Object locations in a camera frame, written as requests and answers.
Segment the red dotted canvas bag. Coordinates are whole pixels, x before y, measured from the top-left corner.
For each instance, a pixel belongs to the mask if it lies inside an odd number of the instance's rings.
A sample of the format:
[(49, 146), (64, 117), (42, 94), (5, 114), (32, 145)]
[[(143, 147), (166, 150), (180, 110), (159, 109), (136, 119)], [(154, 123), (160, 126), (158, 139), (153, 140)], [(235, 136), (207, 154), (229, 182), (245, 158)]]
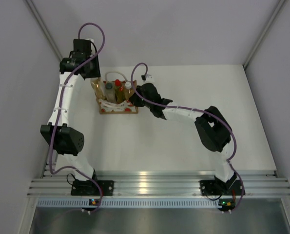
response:
[[(109, 80), (108, 75), (110, 74), (117, 74), (123, 77), (123, 80), (120, 80), (122, 82), (122, 85), (124, 86), (125, 89), (125, 82), (129, 81), (127, 77), (118, 71), (108, 71), (105, 73), (104, 78), (101, 78), (103, 80), (104, 86), (107, 82), (111, 82), (113, 87), (115, 88), (115, 80)], [(120, 104), (116, 103), (111, 103), (108, 102), (107, 99), (102, 100), (98, 99), (96, 97), (96, 101), (99, 107), (99, 113), (102, 115), (105, 114), (137, 114), (138, 113), (138, 108), (134, 106), (133, 104), (130, 103), (130, 101), (126, 101), (124, 98), (124, 101)]]

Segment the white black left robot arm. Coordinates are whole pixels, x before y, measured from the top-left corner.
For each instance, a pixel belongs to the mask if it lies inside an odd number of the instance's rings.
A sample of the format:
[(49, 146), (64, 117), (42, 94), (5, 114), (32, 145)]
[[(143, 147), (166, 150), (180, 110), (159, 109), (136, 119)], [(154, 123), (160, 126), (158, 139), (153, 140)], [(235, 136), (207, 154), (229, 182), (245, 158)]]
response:
[(95, 194), (99, 183), (94, 168), (87, 158), (81, 155), (84, 147), (84, 134), (74, 127), (74, 115), (80, 90), (86, 79), (100, 78), (98, 50), (92, 39), (75, 39), (69, 56), (59, 64), (59, 86), (52, 114), (40, 127), (40, 133), (49, 145), (49, 161), (54, 153), (65, 157), (69, 165), (55, 168), (49, 165), (50, 173), (58, 174), (70, 169), (74, 172), (72, 188), (80, 194)]

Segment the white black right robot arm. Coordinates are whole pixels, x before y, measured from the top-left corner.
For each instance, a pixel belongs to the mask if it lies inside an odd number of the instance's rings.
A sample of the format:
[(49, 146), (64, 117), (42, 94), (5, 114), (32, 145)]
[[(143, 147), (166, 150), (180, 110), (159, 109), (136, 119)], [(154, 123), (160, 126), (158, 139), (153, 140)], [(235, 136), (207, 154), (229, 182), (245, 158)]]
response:
[(222, 195), (232, 190), (237, 174), (230, 165), (229, 153), (235, 143), (231, 142), (232, 129), (220, 111), (214, 106), (199, 111), (180, 107), (171, 99), (162, 98), (152, 83), (132, 85), (132, 89), (135, 93), (129, 101), (134, 106), (147, 107), (156, 118), (174, 120), (196, 128), (202, 145), (217, 153), (213, 159), (214, 187)]

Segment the clear bottle grey cap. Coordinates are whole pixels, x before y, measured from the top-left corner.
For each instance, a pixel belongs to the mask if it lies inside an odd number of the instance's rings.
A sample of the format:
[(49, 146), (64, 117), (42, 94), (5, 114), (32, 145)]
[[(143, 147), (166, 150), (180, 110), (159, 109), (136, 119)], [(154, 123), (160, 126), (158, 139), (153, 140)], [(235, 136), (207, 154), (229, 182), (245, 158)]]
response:
[(111, 82), (105, 84), (105, 96), (108, 102), (116, 103), (115, 91)]

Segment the amber bottle clear cap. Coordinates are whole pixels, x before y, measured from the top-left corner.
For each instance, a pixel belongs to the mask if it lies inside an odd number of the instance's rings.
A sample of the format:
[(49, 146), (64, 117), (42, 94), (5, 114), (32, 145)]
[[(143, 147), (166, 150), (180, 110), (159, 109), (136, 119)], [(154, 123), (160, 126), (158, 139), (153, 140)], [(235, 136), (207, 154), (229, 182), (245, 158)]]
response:
[(105, 96), (105, 87), (104, 87), (104, 83), (103, 80), (101, 79), (101, 77), (99, 78), (91, 78), (90, 79), (90, 83), (91, 86), (95, 92), (95, 96), (98, 99), (102, 99), (105, 100), (106, 96)]

